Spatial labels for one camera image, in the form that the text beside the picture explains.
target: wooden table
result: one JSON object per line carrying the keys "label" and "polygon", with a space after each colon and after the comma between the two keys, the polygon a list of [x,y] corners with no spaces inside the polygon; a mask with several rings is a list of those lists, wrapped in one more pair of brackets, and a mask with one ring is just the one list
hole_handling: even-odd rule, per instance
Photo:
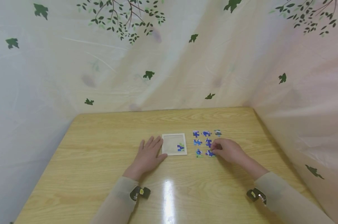
{"label": "wooden table", "polygon": [[246,191],[252,179],[219,158],[196,158],[193,130],[220,129],[244,151],[317,204],[291,163],[251,108],[162,110],[77,116],[15,224],[89,223],[136,155],[141,139],[185,133],[187,156],[169,156],[141,182],[132,224],[280,223]]}

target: left hand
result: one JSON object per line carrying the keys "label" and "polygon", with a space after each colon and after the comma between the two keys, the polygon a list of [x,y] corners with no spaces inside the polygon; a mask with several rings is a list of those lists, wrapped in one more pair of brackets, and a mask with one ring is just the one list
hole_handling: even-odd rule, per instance
{"label": "left hand", "polygon": [[139,181],[145,172],[151,171],[157,167],[165,160],[165,158],[167,158],[167,154],[157,156],[162,144],[163,139],[160,136],[156,139],[154,139],[153,136],[150,137],[145,145],[144,140],[142,140],[139,145],[137,156],[135,157],[132,165],[130,165],[124,172],[123,176]]}

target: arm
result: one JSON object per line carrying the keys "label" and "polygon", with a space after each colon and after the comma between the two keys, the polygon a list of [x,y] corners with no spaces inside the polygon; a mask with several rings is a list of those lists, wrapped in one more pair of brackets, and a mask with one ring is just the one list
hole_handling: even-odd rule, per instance
{"label": "arm", "polygon": [[123,176],[119,178],[106,200],[103,202],[91,224],[126,224],[134,210],[136,201],[133,201],[129,194],[138,186],[141,176],[157,167],[167,154],[157,156],[163,139],[152,136],[144,145],[141,141],[137,156]]}
{"label": "arm", "polygon": [[256,188],[265,194],[267,207],[286,224],[334,224],[322,210],[286,181],[246,155],[236,142],[215,139],[211,150],[226,161],[240,165],[254,179]]}

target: sleeve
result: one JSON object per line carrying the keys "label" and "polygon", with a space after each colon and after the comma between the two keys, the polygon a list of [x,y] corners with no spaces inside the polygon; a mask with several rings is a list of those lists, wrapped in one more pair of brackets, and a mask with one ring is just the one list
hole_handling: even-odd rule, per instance
{"label": "sleeve", "polygon": [[255,185],[265,194],[267,207],[286,224],[334,224],[322,210],[272,172],[257,179]]}
{"label": "sleeve", "polygon": [[136,186],[137,181],[120,177],[91,220],[91,224],[127,224],[136,204],[129,194]]}

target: fabric backdrop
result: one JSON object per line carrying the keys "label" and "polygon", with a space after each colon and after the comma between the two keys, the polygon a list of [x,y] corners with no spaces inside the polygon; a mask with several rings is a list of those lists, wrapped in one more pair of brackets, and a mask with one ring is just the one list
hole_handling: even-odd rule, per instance
{"label": "fabric backdrop", "polygon": [[76,115],[228,106],[338,223],[338,0],[0,0],[0,224]]}

